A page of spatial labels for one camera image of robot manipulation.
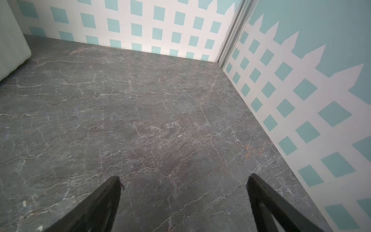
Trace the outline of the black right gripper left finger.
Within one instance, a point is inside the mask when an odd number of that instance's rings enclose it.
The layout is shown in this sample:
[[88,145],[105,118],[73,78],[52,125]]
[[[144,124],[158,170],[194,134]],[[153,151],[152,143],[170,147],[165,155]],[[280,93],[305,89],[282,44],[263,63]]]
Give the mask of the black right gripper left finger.
[[47,232],[110,232],[124,185],[112,176],[85,200],[55,222]]

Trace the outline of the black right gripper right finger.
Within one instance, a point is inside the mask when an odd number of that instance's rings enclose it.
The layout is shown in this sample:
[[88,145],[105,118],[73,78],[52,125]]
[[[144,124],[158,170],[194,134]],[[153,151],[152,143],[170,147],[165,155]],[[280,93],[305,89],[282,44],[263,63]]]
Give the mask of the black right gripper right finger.
[[277,232],[277,221],[286,232],[318,232],[319,227],[296,210],[257,174],[246,184],[252,213],[259,232]]

